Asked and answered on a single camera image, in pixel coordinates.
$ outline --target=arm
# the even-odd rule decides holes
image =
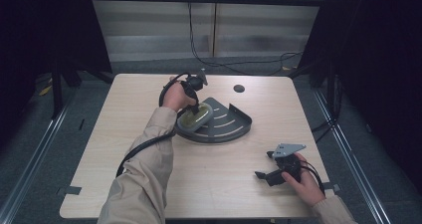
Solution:
[[[299,153],[296,153],[296,156],[300,161],[306,161]],[[340,197],[333,196],[331,198],[325,198],[309,171],[305,169],[301,170],[301,182],[297,182],[286,172],[283,172],[282,176],[286,182],[293,186],[301,199],[313,209],[320,223],[356,223]]]
[[[194,105],[180,84],[170,87],[163,106],[152,114],[129,150],[173,130],[177,111]],[[165,223],[167,183],[173,168],[171,139],[156,143],[124,164],[126,172],[111,184],[98,223]]]

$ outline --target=wooden table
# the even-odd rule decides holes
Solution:
[[[170,75],[115,77],[60,214],[98,218],[124,153],[142,133]],[[174,169],[167,190],[168,219],[297,218],[313,216],[289,184],[270,187],[254,171],[277,169],[266,152],[279,143],[305,144],[301,154],[328,178],[293,82],[280,77],[207,76],[199,101],[214,98],[249,115],[251,130],[217,145],[173,137]],[[234,86],[245,91],[236,93]]]

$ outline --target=beige sleeve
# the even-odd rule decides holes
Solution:
[[[172,109],[157,108],[129,150],[171,132],[176,116]],[[139,152],[124,168],[126,172],[111,184],[98,223],[165,223],[165,194],[173,169],[171,138]]]
[[[323,224],[354,224],[356,223],[347,206],[339,196],[332,196],[317,203],[313,211]]]

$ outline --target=hand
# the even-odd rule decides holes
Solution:
[[[195,106],[196,101],[188,96],[183,91],[182,85],[177,81],[165,93],[162,105],[178,112],[187,106]]]
[[[300,161],[307,161],[302,155],[299,153],[295,153]],[[301,182],[298,183],[290,174],[287,172],[282,173],[283,178],[292,185],[292,187],[296,190],[299,197],[301,197],[304,202],[312,207],[317,203],[325,200],[325,196],[320,191],[317,182],[314,180],[314,177],[311,173],[302,168],[301,169]]]

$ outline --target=table top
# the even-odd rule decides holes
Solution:
[[[122,74],[115,77],[60,214],[64,218],[98,218],[116,169],[158,106],[170,75]],[[294,84],[289,78],[207,76],[199,101],[212,97],[252,118],[251,130],[221,144],[173,137],[174,167],[167,189],[167,219],[296,218],[313,216],[285,183],[270,187],[255,171],[271,172],[276,163],[267,151],[279,143],[305,144],[300,153],[328,178]],[[236,85],[245,91],[234,91]]]

